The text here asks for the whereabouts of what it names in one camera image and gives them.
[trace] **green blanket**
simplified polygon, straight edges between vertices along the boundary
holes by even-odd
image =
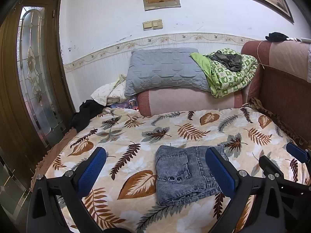
[[[223,54],[235,54],[236,51],[225,48],[220,50]],[[212,95],[216,98],[226,96],[244,88],[254,77],[257,69],[257,60],[250,55],[241,54],[242,69],[239,72],[231,72],[218,61],[211,60],[197,52],[191,53],[191,57],[202,68],[211,88]]]

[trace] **door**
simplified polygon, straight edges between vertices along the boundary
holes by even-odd
[[[0,28],[0,147],[25,187],[73,114],[57,44],[57,7],[58,0],[19,0]]]

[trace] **gray denim jeans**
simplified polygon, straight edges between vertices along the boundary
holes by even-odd
[[[209,147],[215,147],[228,160],[223,144],[184,149],[167,145],[159,147],[155,154],[158,205],[187,204],[220,192],[205,161],[205,153]]]

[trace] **dark crumpled clothing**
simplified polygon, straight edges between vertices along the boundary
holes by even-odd
[[[104,106],[96,101],[86,100],[80,105],[79,112],[73,115],[70,127],[74,127],[79,133],[89,125],[92,118],[103,112],[103,109]]]
[[[179,206],[220,192],[205,161],[205,153],[209,147],[214,147],[228,160],[223,144],[184,149],[167,145],[159,147],[155,154],[159,206]]]
[[[213,55],[206,55],[211,60],[222,63],[232,72],[239,72],[242,69],[242,56],[239,54],[223,54],[221,51],[215,52]]]
[[[271,42],[283,42],[287,40],[288,36],[284,35],[283,33],[273,32],[269,33],[269,36],[266,36],[266,40]]]

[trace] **jeans pocket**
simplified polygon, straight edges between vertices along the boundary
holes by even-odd
[[[155,165],[158,180],[180,183],[185,179],[189,179],[190,173],[187,163],[186,152],[159,157]]]

